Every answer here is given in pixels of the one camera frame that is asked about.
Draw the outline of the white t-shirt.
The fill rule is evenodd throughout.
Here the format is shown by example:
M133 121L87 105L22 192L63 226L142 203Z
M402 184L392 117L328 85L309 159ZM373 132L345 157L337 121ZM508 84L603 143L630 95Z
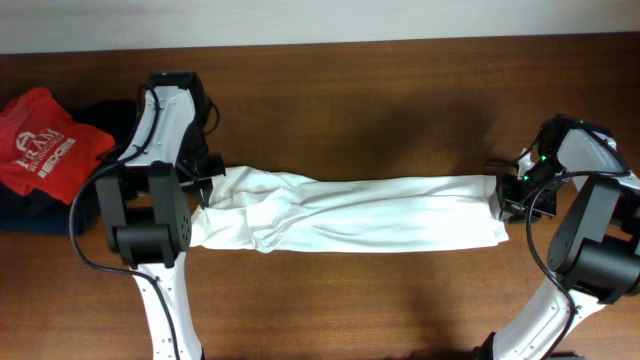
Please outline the white t-shirt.
M509 236L487 175L319 181L233 167L192 216L213 250L410 253L496 246Z

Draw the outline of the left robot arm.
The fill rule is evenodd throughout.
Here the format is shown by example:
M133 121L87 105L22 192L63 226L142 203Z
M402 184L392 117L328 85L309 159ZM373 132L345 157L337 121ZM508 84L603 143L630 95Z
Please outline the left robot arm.
M115 170L95 187L110 250L141 295L155 359L204 358L186 287L192 221L188 193L204 196L224 171L205 127L216 108L194 71L142 86L141 110Z

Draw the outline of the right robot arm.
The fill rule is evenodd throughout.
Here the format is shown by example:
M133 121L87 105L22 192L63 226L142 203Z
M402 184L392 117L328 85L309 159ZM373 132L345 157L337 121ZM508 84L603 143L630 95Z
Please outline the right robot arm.
M564 114L544 122L517 158L485 165L502 171L494 195L498 219L524 224L545 278L518 316L473 356L557 359L558 345L581 321L639 293L639 179L609 130ZM568 182L578 194L541 257L532 224L555 216L556 193Z

